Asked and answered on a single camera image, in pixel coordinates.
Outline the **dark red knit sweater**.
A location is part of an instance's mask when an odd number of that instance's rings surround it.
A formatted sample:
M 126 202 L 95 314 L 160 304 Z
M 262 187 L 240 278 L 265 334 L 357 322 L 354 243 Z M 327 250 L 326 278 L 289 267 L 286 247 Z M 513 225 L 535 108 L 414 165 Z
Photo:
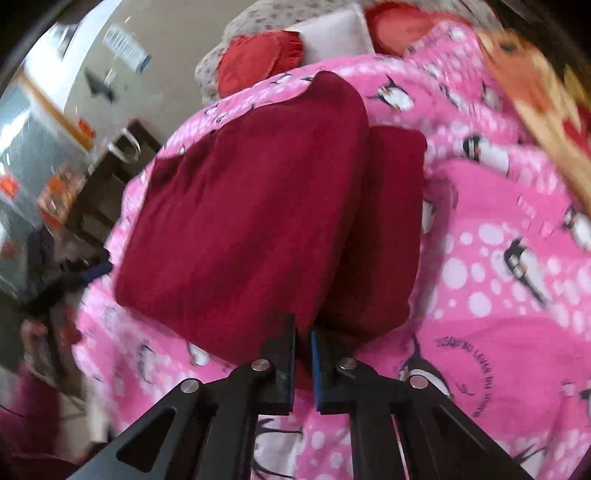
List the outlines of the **dark red knit sweater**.
M 114 286 L 122 307 L 242 364 L 287 316 L 356 348 L 410 314 L 425 136 L 374 126 L 322 72 L 157 159 Z

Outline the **pink penguin print blanket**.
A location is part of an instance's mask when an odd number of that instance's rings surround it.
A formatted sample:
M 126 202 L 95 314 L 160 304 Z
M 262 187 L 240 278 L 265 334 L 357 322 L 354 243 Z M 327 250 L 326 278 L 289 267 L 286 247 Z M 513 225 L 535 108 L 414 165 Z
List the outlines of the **pink penguin print blanket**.
M 401 58 L 297 68 L 178 128 L 128 184 L 106 243 L 114 270 L 86 290 L 77 317 L 76 363 L 116 430 L 183 379 L 214 381 L 236 366 L 115 300 L 154 162 L 329 72 L 358 91 L 370 124 L 427 141 L 409 317 L 351 350 L 382 375 L 426 376 L 530 477 L 571 475 L 590 446 L 590 211 L 487 69 L 477 33 L 442 22 Z

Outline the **dark wooden desk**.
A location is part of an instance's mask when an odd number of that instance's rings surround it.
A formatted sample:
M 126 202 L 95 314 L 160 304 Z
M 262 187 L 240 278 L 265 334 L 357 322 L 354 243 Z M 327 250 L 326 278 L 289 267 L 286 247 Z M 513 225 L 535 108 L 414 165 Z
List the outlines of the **dark wooden desk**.
M 66 217 L 66 229 L 93 247 L 104 243 L 113 228 L 122 207 L 124 188 L 160 150 L 160 142 L 138 120 L 131 120 L 125 127 L 141 146 L 139 161 L 124 164 L 108 152 L 107 145 L 93 163 L 80 191 L 76 194 Z

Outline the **left red heart cushion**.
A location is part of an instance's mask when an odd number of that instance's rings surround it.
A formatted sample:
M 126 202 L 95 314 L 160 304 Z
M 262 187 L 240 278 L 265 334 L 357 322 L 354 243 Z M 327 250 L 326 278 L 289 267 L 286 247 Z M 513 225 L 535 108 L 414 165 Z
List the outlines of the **left red heart cushion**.
M 217 65 L 221 98 L 301 65 L 303 43 L 297 32 L 269 30 L 233 38 Z

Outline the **red heart cushion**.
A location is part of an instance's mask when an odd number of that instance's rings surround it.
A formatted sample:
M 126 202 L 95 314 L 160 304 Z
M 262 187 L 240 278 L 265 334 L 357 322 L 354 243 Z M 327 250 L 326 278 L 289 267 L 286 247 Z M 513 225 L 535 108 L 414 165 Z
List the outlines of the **red heart cushion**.
M 365 9 L 374 50 L 402 57 L 409 46 L 438 23 L 452 21 L 470 26 L 465 18 L 448 12 L 429 12 L 404 2 L 384 1 Z
M 217 65 L 221 98 L 301 65 L 303 43 L 297 32 L 269 30 L 233 38 Z

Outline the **orange cartoon blanket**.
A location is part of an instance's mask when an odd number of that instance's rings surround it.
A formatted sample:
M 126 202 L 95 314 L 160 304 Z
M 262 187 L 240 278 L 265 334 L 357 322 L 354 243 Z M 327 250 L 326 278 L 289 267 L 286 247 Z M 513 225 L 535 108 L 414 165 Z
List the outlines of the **orange cartoon blanket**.
M 590 211 L 590 111 L 545 56 L 512 30 L 479 31 L 484 63 L 523 123 Z

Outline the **white square pillow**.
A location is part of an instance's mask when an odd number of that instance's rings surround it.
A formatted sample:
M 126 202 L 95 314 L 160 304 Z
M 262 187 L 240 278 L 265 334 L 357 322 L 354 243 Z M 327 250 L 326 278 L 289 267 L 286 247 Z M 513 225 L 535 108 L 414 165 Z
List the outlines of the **white square pillow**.
M 303 43 L 303 65 L 322 60 L 353 57 L 375 52 L 365 11 L 353 2 L 329 14 L 287 27 Z

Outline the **right red heart cushion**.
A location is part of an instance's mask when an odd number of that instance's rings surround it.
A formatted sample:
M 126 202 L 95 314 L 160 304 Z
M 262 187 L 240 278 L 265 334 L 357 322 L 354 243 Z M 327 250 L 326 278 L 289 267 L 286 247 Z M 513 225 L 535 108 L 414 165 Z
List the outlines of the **right red heart cushion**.
M 404 2 L 384 1 L 365 9 L 374 50 L 402 57 L 409 46 L 438 23 L 452 21 L 470 26 L 465 18 L 448 12 L 429 12 Z

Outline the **red wall decoration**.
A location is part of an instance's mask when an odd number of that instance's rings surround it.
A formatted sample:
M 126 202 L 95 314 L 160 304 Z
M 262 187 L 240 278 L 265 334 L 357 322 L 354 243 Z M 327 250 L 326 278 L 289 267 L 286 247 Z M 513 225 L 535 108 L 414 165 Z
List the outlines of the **red wall decoration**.
M 89 139 L 96 138 L 96 131 L 95 129 L 83 118 L 78 119 L 78 128 L 79 130 Z

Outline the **dark cloth on wall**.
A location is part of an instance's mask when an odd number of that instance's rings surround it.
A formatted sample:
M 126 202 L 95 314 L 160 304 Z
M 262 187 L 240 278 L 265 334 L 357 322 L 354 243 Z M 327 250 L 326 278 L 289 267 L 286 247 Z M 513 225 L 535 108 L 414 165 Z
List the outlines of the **dark cloth on wall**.
M 86 83 L 90 90 L 90 95 L 92 97 L 102 96 L 104 97 L 109 103 L 114 103 L 116 100 L 116 95 L 110 86 L 107 86 L 103 80 L 100 80 L 98 76 L 96 76 L 93 72 L 89 69 L 84 70 L 84 77 Z

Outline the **white wall poster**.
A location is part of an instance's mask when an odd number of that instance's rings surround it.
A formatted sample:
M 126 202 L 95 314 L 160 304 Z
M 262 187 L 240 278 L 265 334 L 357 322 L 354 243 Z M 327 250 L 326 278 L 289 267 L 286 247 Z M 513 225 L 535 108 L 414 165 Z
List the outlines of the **white wall poster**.
M 151 60 L 151 55 L 118 24 L 108 27 L 102 42 L 136 74 L 142 74 Z

